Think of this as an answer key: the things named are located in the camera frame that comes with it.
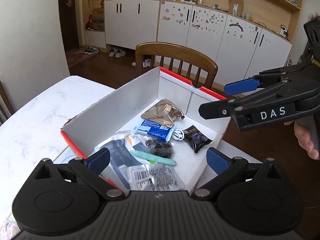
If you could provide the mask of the right hand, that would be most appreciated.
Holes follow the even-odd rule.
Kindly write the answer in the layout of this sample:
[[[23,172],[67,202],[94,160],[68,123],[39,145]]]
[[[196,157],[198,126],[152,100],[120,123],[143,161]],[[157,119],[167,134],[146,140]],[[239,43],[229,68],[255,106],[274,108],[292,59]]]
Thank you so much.
[[[290,124],[294,124],[294,133],[298,139],[300,147],[306,150],[311,159],[318,160],[319,151],[314,148],[314,143],[311,140],[310,132],[306,128],[300,126],[297,121],[288,121],[284,123],[286,126],[289,126]]]

